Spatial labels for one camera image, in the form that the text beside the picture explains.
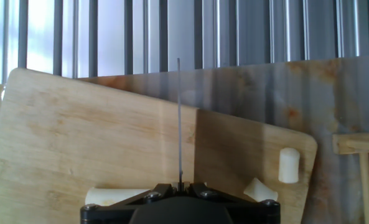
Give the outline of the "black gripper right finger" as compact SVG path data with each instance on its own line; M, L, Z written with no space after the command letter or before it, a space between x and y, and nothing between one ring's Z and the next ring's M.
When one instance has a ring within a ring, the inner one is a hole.
M222 205L234 223L281 223L281 205L273 199L250 202L207 187L203 183L189 182L180 185L180 194Z

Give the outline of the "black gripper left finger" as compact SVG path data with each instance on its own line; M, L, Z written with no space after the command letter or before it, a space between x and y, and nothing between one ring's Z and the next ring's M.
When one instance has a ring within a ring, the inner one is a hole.
M80 209L80 223L129 223L143 205L177 196L180 187L157 184L153 189L91 188Z

